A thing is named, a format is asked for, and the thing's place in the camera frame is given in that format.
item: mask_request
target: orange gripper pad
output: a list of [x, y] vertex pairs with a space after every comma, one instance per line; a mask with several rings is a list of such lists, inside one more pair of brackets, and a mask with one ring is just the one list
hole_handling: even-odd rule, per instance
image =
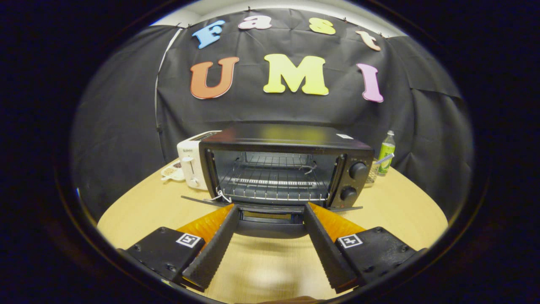
[[334, 212], [319, 207], [313, 203], [309, 203], [309, 206], [313, 209], [313, 212], [317, 216], [317, 219], [321, 222], [322, 226], [326, 230], [326, 233], [335, 242], [338, 237], [356, 234], [358, 232], [365, 231], [364, 228], [357, 224], [346, 220]]
[[208, 213], [207, 215], [176, 229], [176, 231], [202, 237], [205, 241], [204, 246], [201, 248], [202, 252], [206, 245], [210, 243], [210, 240], [214, 237], [214, 234], [218, 231], [221, 223], [225, 221], [225, 218], [233, 208], [233, 205], [234, 204], [230, 204], [214, 212]]

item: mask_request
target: screw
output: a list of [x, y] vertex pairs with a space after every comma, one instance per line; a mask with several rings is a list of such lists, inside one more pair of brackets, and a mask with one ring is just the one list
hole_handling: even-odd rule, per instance
[[176, 272], [176, 267], [174, 265], [172, 264], [166, 264], [166, 265], [169, 271]]

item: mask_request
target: pink letter i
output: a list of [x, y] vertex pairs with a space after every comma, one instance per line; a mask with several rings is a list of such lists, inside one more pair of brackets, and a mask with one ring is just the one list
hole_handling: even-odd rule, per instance
[[371, 65], [359, 63], [356, 65], [364, 76], [364, 86], [366, 87], [362, 96], [365, 100], [382, 102], [382, 95], [379, 93], [379, 84], [377, 83], [377, 69]]

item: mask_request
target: plastic bottle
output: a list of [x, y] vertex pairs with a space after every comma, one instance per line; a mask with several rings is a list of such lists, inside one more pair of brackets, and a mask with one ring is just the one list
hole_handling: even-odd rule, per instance
[[[379, 159], [382, 159], [383, 157], [387, 156], [390, 153], [394, 153], [394, 151], [396, 150], [396, 142], [394, 141], [394, 132], [390, 130], [388, 131], [387, 134], [388, 136], [382, 142], [382, 145], [381, 145], [381, 153], [379, 154]], [[381, 166], [379, 167], [379, 171], [377, 171], [377, 175], [385, 176], [386, 172], [388, 172], [388, 168], [390, 168], [391, 162], [392, 162], [392, 158], [388, 161], [381, 163]]]

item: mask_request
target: letter cutout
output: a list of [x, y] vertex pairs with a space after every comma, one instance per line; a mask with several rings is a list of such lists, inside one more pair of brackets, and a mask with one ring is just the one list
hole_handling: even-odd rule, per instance
[[202, 29], [194, 32], [193, 35], [191, 35], [192, 37], [196, 36], [197, 38], [199, 38], [199, 49], [202, 49], [205, 46], [211, 44], [212, 42], [216, 42], [217, 40], [219, 40], [220, 36], [218, 34], [223, 31], [220, 25], [223, 24], [225, 24], [225, 21], [218, 20], [206, 27], [203, 27]]
[[249, 16], [244, 18], [244, 22], [238, 24], [238, 28], [242, 30], [258, 29], [265, 30], [272, 27], [270, 21], [272, 18], [268, 16]]
[[362, 71], [362, 75], [364, 76], [365, 90], [364, 93], [362, 93], [362, 97], [364, 97], [365, 100], [382, 102], [383, 98], [379, 93], [379, 84], [377, 83], [377, 69], [371, 65], [362, 63], [359, 63], [356, 66]]
[[362, 40], [364, 41], [364, 43], [370, 47], [372, 50], [376, 50], [376, 51], [380, 51], [381, 50], [381, 47], [378, 46], [378, 45], [375, 45], [375, 43], [373, 43], [374, 41], [376, 41], [375, 38], [371, 37], [367, 32], [364, 32], [364, 31], [356, 31], [355, 33], [357, 33], [358, 35], [360, 35], [360, 37], [362, 37]]
[[333, 35], [336, 33], [336, 30], [332, 27], [332, 22], [320, 18], [310, 18], [309, 19], [309, 28], [314, 32], [320, 32], [327, 35]]
[[302, 80], [306, 79], [306, 84], [302, 91], [306, 94], [328, 95], [328, 88], [325, 87], [325, 79], [322, 74], [322, 65], [326, 62], [321, 57], [306, 56], [298, 67], [284, 54], [269, 54], [265, 60], [270, 63], [268, 73], [268, 84], [262, 89], [266, 93], [283, 93], [285, 86], [281, 84], [281, 77], [289, 86], [292, 92], [296, 92]]
[[206, 75], [212, 62], [201, 62], [191, 67], [191, 94], [198, 99], [216, 98], [225, 94], [233, 83], [234, 64], [240, 59], [238, 57], [227, 57], [218, 61], [221, 65], [221, 80], [215, 87], [206, 86]]

